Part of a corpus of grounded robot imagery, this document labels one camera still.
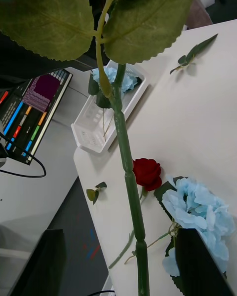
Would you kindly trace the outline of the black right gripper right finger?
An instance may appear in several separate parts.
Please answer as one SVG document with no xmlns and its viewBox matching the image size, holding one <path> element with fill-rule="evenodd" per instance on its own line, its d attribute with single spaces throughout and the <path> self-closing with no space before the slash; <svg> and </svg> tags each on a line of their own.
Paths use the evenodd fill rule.
<svg viewBox="0 0 237 296">
<path fill-rule="evenodd" d="M 233 296 L 203 239 L 195 229 L 178 230 L 175 257 L 186 296 Z"/>
</svg>

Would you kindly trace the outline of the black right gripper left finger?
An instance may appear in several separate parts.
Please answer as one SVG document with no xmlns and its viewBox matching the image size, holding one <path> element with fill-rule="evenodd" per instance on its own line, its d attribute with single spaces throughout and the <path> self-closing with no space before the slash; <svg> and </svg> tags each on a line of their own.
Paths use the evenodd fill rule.
<svg viewBox="0 0 237 296">
<path fill-rule="evenodd" d="M 11 295 L 59 295 L 65 264 L 66 244 L 63 230 L 46 230 L 11 288 Z"/>
</svg>

